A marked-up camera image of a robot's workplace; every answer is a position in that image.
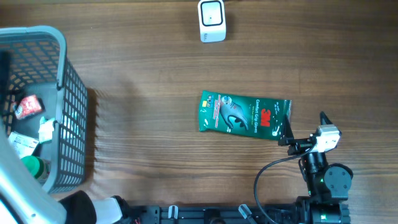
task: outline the bottle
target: bottle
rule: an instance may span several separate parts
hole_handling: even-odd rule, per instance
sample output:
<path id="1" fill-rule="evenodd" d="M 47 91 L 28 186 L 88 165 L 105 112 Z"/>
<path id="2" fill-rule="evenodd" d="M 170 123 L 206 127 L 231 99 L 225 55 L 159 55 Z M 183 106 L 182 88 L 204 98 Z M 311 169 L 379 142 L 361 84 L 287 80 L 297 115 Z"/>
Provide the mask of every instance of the bottle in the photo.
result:
<path id="1" fill-rule="evenodd" d="M 43 185 L 50 174 L 50 162 L 36 156 L 25 156 L 21 161 L 30 174 Z"/>

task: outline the white label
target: white label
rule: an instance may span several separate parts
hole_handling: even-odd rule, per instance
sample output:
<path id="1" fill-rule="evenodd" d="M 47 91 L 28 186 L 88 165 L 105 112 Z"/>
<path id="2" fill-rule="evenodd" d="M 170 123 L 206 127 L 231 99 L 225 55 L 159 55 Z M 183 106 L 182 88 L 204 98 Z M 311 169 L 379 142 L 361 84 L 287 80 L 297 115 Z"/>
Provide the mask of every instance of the white label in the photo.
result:
<path id="1" fill-rule="evenodd" d="M 39 141 L 37 139 L 12 132 L 8 137 L 8 142 L 15 149 L 20 159 L 31 156 Z"/>

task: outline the green bottle cap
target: green bottle cap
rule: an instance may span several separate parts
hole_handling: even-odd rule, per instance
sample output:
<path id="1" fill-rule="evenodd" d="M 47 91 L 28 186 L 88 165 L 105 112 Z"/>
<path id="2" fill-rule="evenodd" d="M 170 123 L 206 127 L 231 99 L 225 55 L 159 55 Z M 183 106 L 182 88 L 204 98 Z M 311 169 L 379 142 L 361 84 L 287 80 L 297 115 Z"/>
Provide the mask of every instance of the green bottle cap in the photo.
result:
<path id="1" fill-rule="evenodd" d="M 36 179 L 42 175 L 44 171 L 44 162 L 41 159 L 35 156 L 25 156 L 21 161 L 25 164 L 30 174 Z"/>

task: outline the gray plastic basket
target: gray plastic basket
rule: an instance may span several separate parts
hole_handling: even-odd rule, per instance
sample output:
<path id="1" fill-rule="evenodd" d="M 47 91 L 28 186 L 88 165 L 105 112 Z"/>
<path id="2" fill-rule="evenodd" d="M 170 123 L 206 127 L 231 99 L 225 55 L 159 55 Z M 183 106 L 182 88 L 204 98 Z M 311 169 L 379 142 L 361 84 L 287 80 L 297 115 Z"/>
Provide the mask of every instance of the gray plastic basket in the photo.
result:
<path id="1" fill-rule="evenodd" d="M 39 138 L 42 116 L 55 118 L 52 141 L 39 144 L 35 156 L 51 161 L 50 175 L 43 189 L 66 192 L 83 182 L 85 176 L 87 89 L 67 59 L 67 42 L 62 33 L 49 26 L 0 29 L 0 51 L 11 53 L 9 90 L 37 95 L 45 111 L 18 120 L 4 118 L 11 131 Z M 19 95 L 6 96 L 5 113 Z"/>

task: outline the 3m logo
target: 3m logo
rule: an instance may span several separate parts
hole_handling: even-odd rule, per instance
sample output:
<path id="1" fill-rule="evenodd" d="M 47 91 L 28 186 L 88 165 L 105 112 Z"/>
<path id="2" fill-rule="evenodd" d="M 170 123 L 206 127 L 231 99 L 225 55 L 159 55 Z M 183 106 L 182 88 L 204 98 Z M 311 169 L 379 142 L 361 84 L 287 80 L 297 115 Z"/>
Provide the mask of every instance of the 3m logo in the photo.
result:
<path id="1" fill-rule="evenodd" d="M 261 110 L 261 126 L 263 127 L 269 127 L 270 123 L 269 121 L 271 120 L 271 111 L 262 109 Z"/>

